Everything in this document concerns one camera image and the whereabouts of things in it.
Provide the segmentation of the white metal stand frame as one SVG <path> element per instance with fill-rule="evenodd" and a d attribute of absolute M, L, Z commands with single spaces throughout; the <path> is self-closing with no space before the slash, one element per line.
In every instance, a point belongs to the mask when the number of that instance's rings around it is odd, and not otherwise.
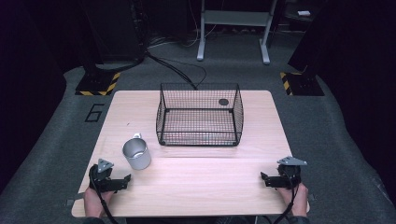
<path fill-rule="evenodd" d="M 205 26 L 212 25 L 236 25 L 236 26 L 256 26 L 263 27 L 264 33 L 259 40 L 262 62 L 265 65 L 270 63 L 267 40 L 271 30 L 273 17 L 275 16 L 277 0 L 270 0 L 271 7 L 268 12 L 251 12 L 251 11 L 224 11 L 209 10 L 205 8 L 205 0 L 201 0 L 201 31 L 200 42 L 196 59 L 201 62 L 205 57 Z"/>

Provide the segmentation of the silver metal cup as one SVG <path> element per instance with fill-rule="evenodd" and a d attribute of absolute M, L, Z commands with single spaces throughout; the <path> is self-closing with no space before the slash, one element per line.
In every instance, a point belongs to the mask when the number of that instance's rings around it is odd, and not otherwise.
<path fill-rule="evenodd" d="M 148 145 L 141 133 L 136 133 L 123 145 L 122 154 L 134 170 L 144 170 L 151 164 Z"/>

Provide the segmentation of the black stand post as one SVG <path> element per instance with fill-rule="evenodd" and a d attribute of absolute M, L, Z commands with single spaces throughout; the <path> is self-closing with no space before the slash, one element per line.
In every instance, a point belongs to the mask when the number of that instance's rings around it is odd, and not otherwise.
<path fill-rule="evenodd" d="M 78 6 L 81 11 L 81 34 L 82 44 L 80 59 L 84 69 L 90 78 L 99 78 L 101 70 L 96 66 L 96 59 L 98 55 L 97 47 L 94 37 L 92 35 L 92 28 L 83 6 L 83 0 L 78 0 Z"/>

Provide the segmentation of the person's right hand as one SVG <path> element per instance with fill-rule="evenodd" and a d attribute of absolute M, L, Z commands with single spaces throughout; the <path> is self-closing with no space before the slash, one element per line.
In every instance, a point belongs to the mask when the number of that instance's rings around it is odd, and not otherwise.
<path fill-rule="evenodd" d="M 286 205 L 293 203 L 293 206 L 291 207 L 291 213 L 295 217 L 307 217 L 308 188 L 303 183 L 300 183 L 294 191 L 291 191 L 290 189 L 278 188 L 277 192 L 281 195 Z"/>

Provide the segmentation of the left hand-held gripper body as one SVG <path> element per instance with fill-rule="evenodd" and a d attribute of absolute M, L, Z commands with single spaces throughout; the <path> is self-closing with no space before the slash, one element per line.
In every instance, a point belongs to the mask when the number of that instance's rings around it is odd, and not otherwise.
<path fill-rule="evenodd" d="M 89 179 L 91 189 L 99 192 L 118 191 L 125 189 L 124 179 L 112 179 L 112 167 L 114 164 L 110 161 L 99 159 L 89 171 Z"/>

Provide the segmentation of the person's left hand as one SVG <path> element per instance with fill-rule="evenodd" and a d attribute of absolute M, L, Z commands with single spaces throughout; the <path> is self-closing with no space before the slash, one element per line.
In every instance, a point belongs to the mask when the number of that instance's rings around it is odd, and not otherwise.
<path fill-rule="evenodd" d="M 86 188 L 83 196 L 85 215 L 87 217 L 101 217 L 105 212 L 101 200 L 109 203 L 113 194 L 113 191 L 102 192 L 101 197 L 99 197 L 94 189 Z"/>

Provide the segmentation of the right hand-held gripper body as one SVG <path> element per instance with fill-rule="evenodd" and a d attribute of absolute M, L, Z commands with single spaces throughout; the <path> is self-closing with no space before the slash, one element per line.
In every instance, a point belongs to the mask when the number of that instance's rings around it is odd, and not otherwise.
<path fill-rule="evenodd" d="M 301 167 L 307 162 L 292 156 L 280 159 L 278 162 L 278 173 L 281 177 L 281 188 L 294 189 L 301 183 Z"/>

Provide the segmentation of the black cabinet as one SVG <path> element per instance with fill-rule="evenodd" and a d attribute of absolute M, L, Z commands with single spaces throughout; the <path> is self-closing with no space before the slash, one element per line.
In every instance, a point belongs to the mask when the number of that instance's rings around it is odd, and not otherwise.
<path fill-rule="evenodd" d="M 142 0 L 81 0 L 104 63 L 141 63 L 148 40 Z"/>

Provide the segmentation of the grey tape strip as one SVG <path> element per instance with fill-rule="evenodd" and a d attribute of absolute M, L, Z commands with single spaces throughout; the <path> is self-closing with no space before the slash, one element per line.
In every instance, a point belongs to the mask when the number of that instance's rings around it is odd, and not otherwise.
<path fill-rule="evenodd" d="M 75 201 L 81 200 L 84 196 L 83 192 L 75 194 L 72 198 L 69 198 L 65 201 L 64 206 L 65 207 L 72 207 Z"/>

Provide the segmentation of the black yellow striped base plate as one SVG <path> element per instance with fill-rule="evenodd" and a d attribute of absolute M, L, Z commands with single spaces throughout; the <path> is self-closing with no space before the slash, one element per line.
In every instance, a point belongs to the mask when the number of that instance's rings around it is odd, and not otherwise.
<path fill-rule="evenodd" d="M 301 73 L 280 73 L 283 87 L 289 96 L 324 96 L 315 77 L 305 77 Z"/>
<path fill-rule="evenodd" d="M 120 73 L 104 72 L 95 77 L 85 74 L 78 83 L 75 95 L 109 95 L 116 87 Z"/>

